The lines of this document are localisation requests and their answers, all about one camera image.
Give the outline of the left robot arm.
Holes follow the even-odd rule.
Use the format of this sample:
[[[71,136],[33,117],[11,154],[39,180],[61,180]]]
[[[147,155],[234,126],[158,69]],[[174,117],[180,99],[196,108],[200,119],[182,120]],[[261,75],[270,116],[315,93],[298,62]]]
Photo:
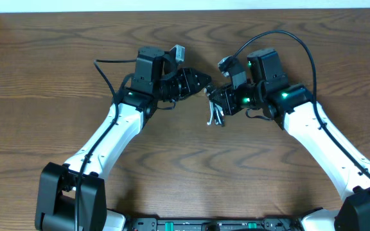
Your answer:
[[[63,164],[48,163],[39,180],[37,230],[125,230],[124,215],[107,208],[105,181],[127,144],[158,110],[160,101],[176,104],[205,88],[211,77],[181,67],[185,48],[169,51],[145,46],[135,71],[111,89],[112,104],[100,127]]]

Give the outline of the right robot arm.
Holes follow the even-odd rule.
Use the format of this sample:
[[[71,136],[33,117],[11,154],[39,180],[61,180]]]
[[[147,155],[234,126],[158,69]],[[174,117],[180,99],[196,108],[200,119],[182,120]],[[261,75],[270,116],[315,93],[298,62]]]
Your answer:
[[[370,230],[370,160],[333,125],[312,93],[302,84],[291,85],[278,53],[261,49],[247,56],[251,78],[238,60],[229,62],[227,85],[205,89],[210,121],[224,125],[224,116],[242,109],[262,110],[262,119],[275,121],[298,140],[322,167],[343,204],[340,210],[315,209],[297,219],[301,230]]]

